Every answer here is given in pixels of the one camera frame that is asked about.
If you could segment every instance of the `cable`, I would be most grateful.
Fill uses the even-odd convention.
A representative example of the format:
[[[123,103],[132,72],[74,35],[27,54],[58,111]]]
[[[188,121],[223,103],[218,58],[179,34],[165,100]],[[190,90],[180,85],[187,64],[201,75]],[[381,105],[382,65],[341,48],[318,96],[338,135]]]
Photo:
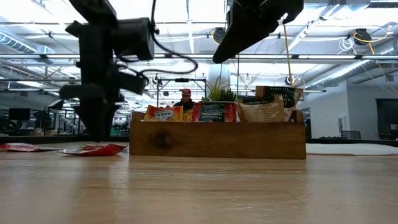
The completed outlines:
[[[48,37],[49,37],[50,39],[54,40],[54,41],[55,41],[56,43],[58,43],[59,45],[61,45],[62,47],[64,47],[65,49],[69,50],[71,53],[74,53],[74,54],[76,53],[76,52],[74,52],[72,49],[70,49],[69,47],[63,45],[61,42],[55,40],[51,32],[49,32]]]
[[[339,55],[339,54],[341,54],[343,52],[347,52],[347,51],[349,51],[351,49],[353,49],[355,54],[356,54],[356,51],[354,49],[354,44],[355,43],[354,43],[354,41],[351,38],[349,38],[349,39],[347,39],[347,38],[341,39],[339,41],[339,43],[338,43],[338,46],[339,46],[341,51],[338,52],[337,54]]]
[[[366,68],[362,65],[363,69],[365,70],[365,72],[369,75],[369,77],[371,77],[372,80],[374,80],[374,78],[372,77],[371,74],[369,74],[369,72],[366,70]],[[390,94],[392,94],[393,96],[398,97],[398,95],[396,95],[395,93],[389,91],[388,89],[384,88],[382,85],[380,85],[380,83],[378,83],[378,85],[383,89],[386,90],[387,92],[389,92]]]
[[[354,38],[356,40],[359,40],[359,41],[364,42],[364,43],[376,43],[376,42],[379,42],[380,40],[384,40],[385,38],[387,38],[387,36],[389,35],[389,32],[390,32],[390,29],[391,29],[391,27],[388,27],[388,31],[387,31],[386,35],[384,37],[380,38],[380,39],[377,39],[377,40],[361,40],[361,39],[356,37],[356,34],[358,34],[357,32],[354,34]]]
[[[133,68],[129,68],[129,67],[126,66],[126,65],[120,65],[120,64],[119,64],[119,65],[116,65],[116,67],[117,67],[117,68],[127,69],[127,70],[130,70],[130,71],[134,72],[134,73],[136,74],[136,76],[138,76],[138,77],[143,78],[143,79],[146,80],[146,82],[147,82],[146,85],[149,84],[149,78],[146,77],[145,75],[143,75],[142,72],[138,72],[137,70],[135,70],[135,69],[133,69]]]
[[[127,58],[122,57],[121,55],[118,55],[118,59],[119,59],[121,62],[124,62],[124,63],[139,62],[139,59],[137,59],[137,60],[129,60],[129,59],[127,59]]]
[[[189,60],[193,64],[193,69],[185,71],[185,72],[177,72],[177,71],[168,71],[168,70],[149,68],[149,69],[144,69],[144,70],[140,71],[140,73],[143,74],[143,73],[146,73],[146,72],[164,72],[164,73],[185,75],[185,74],[189,74],[189,73],[192,73],[192,72],[196,71],[198,69],[199,65],[194,59],[192,59],[190,57],[187,57],[187,56],[184,56],[184,55],[182,55],[180,53],[174,52],[173,50],[167,49],[162,44],[160,44],[159,41],[157,41],[157,39],[155,37],[155,33],[158,33],[159,31],[156,30],[156,28],[155,28],[155,9],[156,9],[156,0],[153,0],[153,2],[152,2],[152,13],[151,13],[151,16],[150,16],[150,21],[151,21],[151,25],[152,25],[152,27],[151,27],[152,30],[150,31],[150,36],[152,37],[154,43],[158,47],[160,47],[162,50],[164,50],[164,51],[166,51],[166,52],[168,52],[168,53],[170,53],[172,55],[176,55],[176,56],[179,56],[180,58],[184,58],[184,59]]]
[[[289,45],[287,43],[287,32],[286,32],[285,24],[284,24],[284,30],[285,30],[285,46],[286,46],[286,54],[287,54],[287,66],[289,68],[289,82],[290,82],[290,86],[293,86],[292,70],[290,69]]]
[[[371,49],[372,54],[375,54],[371,43],[369,43],[369,47],[370,47],[370,49]],[[384,78],[386,79],[386,81],[388,82],[388,84],[390,84],[390,87],[394,90],[395,93],[398,94],[398,91],[394,88],[394,86],[391,84],[391,82],[388,81],[387,75],[384,73],[384,69],[381,67],[380,63],[377,63],[377,65],[378,65],[379,68],[381,69],[381,72],[383,73]]]
[[[372,47],[372,44],[371,44],[371,43],[369,43],[369,47],[370,47],[370,49],[371,49],[372,54],[374,54],[374,50],[373,50],[373,47]]]

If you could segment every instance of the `fluorescent light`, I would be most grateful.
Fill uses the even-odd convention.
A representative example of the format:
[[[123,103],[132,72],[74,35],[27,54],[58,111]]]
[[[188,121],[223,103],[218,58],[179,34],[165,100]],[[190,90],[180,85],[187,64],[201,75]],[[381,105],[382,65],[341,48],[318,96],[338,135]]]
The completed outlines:
[[[40,55],[36,54],[1,54],[1,59],[40,59]]]
[[[398,55],[363,55],[362,59],[371,59],[371,60],[398,59]]]
[[[19,83],[19,84],[22,84],[22,85],[31,86],[31,87],[36,87],[36,88],[48,87],[48,86],[46,86],[46,85],[43,85],[43,84],[41,84],[41,83],[38,83],[38,82],[19,81],[19,82],[17,82],[17,83]]]
[[[50,93],[51,95],[54,95],[54,96],[60,96],[60,94],[57,93],[57,92],[52,92],[52,91],[50,91],[49,93]]]
[[[118,111],[118,113],[121,113],[121,114],[131,114],[131,111],[130,111],[130,112],[128,112],[128,111]]]
[[[287,59],[287,55],[256,55],[256,54],[243,54],[243,55],[239,55],[240,59]]]
[[[40,91],[39,89],[6,89],[7,91]]]
[[[209,55],[209,54],[189,54],[189,55],[185,55],[187,57],[193,57],[193,58],[213,58],[213,55]]]
[[[80,58],[80,55],[78,55],[78,54],[49,54],[46,56],[47,56],[47,58],[59,58],[59,59],[61,59],[61,58],[79,59]]]
[[[326,93],[326,90],[303,90],[304,93]]]
[[[300,55],[299,59],[355,59],[355,55]]]

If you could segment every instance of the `red wrapper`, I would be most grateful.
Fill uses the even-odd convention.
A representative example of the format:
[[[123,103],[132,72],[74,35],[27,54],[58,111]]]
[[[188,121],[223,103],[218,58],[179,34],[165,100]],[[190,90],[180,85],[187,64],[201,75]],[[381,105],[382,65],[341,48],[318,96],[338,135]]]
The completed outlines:
[[[84,146],[81,149],[62,149],[57,152],[73,156],[114,156],[123,151],[127,146],[108,144],[107,146]]]
[[[43,151],[59,150],[59,148],[35,146],[32,144],[26,144],[26,143],[2,144],[2,145],[0,145],[0,149],[7,150],[7,151],[14,151],[14,152],[43,152]]]

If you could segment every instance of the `wooden crate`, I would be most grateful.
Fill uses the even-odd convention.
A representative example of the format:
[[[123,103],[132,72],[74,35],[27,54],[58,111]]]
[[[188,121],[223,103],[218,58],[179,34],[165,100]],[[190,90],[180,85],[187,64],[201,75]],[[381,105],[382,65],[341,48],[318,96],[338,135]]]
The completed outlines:
[[[143,113],[133,113],[130,155],[306,158],[302,122],[186,123],[143,122],[142,119]]]

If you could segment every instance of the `person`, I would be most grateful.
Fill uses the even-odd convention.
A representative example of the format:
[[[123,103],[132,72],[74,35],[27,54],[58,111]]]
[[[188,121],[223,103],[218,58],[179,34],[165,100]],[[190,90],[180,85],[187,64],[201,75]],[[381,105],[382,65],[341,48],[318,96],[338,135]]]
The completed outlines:
[[[192,110],[193,101],[191,99],[191,90],[183,89],[182,90],[181,101],[179,101],[178,103],[174,104],[174,106],[183,106],[184,112],[186,112],[187,110]]]

